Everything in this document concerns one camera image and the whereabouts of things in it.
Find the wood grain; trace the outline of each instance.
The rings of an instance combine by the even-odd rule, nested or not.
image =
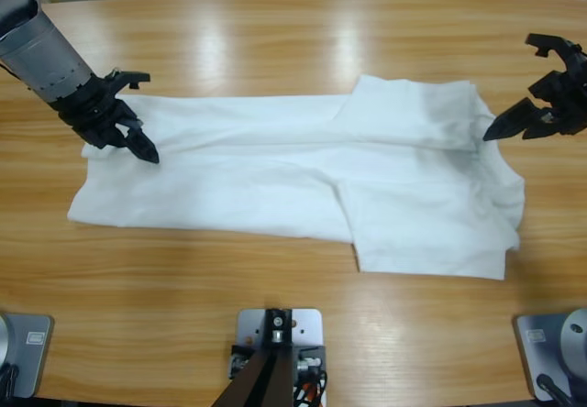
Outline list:
[[[148,71],[144,94],[340,94],[361,73],[476,83],[499,113],[556,59],[526,34],[587,42],[580,0],[120,0],[47,5],[99,74]],[[516,314],[587,305],[587,134],[502,143],[526,178],[506,281],[359,274],[350,246],[68,222],[82,143],[0,74],[0,302],[51,314],[39,395],[210,405],[242,308],[324,315],[329,405],[529,398]]]

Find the white cloth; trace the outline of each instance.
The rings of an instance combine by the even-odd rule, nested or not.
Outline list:
[[[360,270],[502,279],[524,181],[468,82],[359,79],[351,95],[121,96],[161,163],[85,146],[69,218],[354,243]]]

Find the label sticker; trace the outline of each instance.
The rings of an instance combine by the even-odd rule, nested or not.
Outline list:
[[[542,329],[529,329],[526,331],[526,336],[530,343],[544,343],[547,341],[547,336],[544,335]]]
[[[42,346],[45,343],[45,333],[44,332],[29,332],[27,335],[27,344],[28,345],[38,345]]]

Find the black bracket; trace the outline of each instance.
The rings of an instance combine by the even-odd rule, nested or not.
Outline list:
[[[493,121],[485,141],[513,137],[522,131],[523,139],[574,135],[587,127],[587,56],[581,45],[544,34],[529,34],[526,44],[537,47],[538,57],[547,57],[554,50],[567,70],[551,71],[528,88],[550,107],[537,107],[529,98],[520,100]]]
[[[125,102],[116,98],[125,86],[138,89],[139,83],[149,81],[150,76],[145,72],[113,70],[103,79],[92,74],[85,85],[50,106],[93,146],[128,148],[141,160],[158,163],[159,153],[143,133],[142,122]],[[126,127],[126,134],[116,125]]]
[[[307,366],[315,356],[321,361]],[[324,358],[323,346],[292,343],[291,309],[268,309],[260,348],[232,347],[232,382],[212,407],[318,407],[327,384]]]

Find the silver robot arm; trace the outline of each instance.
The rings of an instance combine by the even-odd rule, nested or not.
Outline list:
[[[114,70],[96,77],[43,13],[40,0],[0,0],[0,62],[88,143],[128,148],[142,160],[159,162],[141,121],[116,99],[122,88],[138,89],[150,76]],[[116,125],[127,127],[127,134]]]

